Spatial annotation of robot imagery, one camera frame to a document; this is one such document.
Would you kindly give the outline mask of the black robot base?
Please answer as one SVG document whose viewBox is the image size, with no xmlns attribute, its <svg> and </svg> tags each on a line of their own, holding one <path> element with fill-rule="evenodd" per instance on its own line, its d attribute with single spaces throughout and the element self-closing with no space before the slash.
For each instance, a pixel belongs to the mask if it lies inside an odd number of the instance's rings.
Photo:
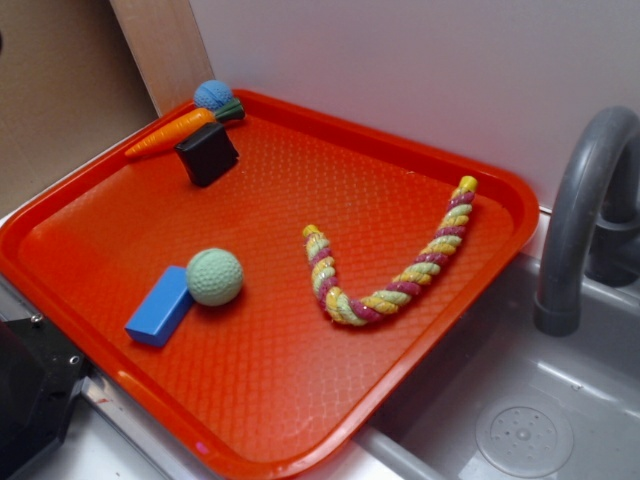
<svg viewBox="0 0 640 480">
<path fill-rule="evenodd" d="M 88 371 L 81 350 L 48 318 L 1 323 L 1 477 L 61 447 Z"/>
</svg>

